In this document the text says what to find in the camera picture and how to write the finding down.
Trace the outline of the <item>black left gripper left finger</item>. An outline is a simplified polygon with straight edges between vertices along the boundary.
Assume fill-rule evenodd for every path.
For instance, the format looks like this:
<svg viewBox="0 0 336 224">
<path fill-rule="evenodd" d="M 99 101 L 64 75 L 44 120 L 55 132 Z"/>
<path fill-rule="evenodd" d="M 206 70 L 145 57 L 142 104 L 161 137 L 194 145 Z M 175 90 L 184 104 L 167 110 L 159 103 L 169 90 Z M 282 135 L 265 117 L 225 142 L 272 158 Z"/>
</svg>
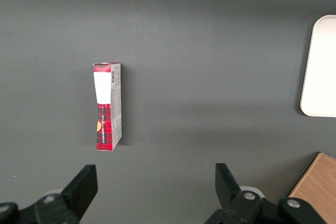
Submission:
<svg viewBox="0 0 336 224">
<path fill-rule="evenodd" d="M 97 191 L 96 165 L 86 165 L 60 193 L 43 196 L 29 207 L 1 203 L 1 223 L 80 223 Z"/>
</svg>

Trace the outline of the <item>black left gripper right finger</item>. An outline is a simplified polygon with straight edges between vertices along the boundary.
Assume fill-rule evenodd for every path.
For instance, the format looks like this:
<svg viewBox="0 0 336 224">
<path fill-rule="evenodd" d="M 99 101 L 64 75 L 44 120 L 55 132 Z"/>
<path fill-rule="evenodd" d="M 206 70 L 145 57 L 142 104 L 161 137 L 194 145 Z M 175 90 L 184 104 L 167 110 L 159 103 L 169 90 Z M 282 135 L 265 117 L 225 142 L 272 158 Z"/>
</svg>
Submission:
<svg viewBox="0 0 336 224">
<path fill-rule="evenodd" d="M 206 223 L 325 223 L 305 200 L 285 197 L 278 204 L 242 190 L 225 163 L 215 166 L 215 190 L 221 205 Z"/>
</svg>

